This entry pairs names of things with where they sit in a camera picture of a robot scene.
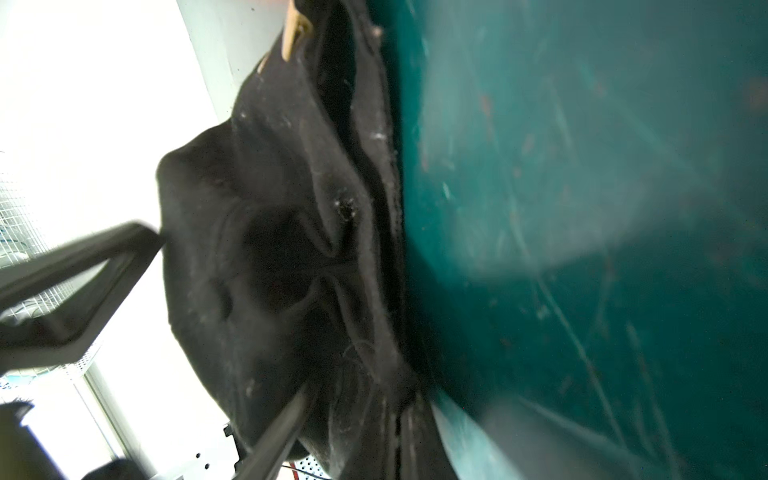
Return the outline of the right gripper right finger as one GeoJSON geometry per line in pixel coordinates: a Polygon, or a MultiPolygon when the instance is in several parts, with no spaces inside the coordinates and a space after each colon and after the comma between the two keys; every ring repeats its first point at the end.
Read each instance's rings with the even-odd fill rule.
{"type": "Polygon", "coordinates": [[[234,475],[235,480],[276,479],[312,410],[312,385],[303,383],[270,423],[234,475]]]}

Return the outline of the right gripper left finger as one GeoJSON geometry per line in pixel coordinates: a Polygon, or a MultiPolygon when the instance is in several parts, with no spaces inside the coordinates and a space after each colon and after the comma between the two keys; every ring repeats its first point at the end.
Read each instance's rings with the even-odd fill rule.
{"type": "Polygon", "coordinates": [[[48,312],[17,325],[1,325],[1,373],[80,360],[162,245],[156,231],[129,222],[3,268],[2,311],[93,268],[98,271],[48,312]]]}

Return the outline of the black baseball cap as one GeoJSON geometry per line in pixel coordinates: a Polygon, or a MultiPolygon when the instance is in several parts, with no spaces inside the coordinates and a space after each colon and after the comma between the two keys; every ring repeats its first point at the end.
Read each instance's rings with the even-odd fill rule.
{"type": "Polygon", "coordinates": [[[245,459],[310,383],[287,460],[312,455],[334,479],[452,479],[406,354],[379,48],[365,2],[292,2],[230,117],[163,157],[169,324],[245,459]]]}

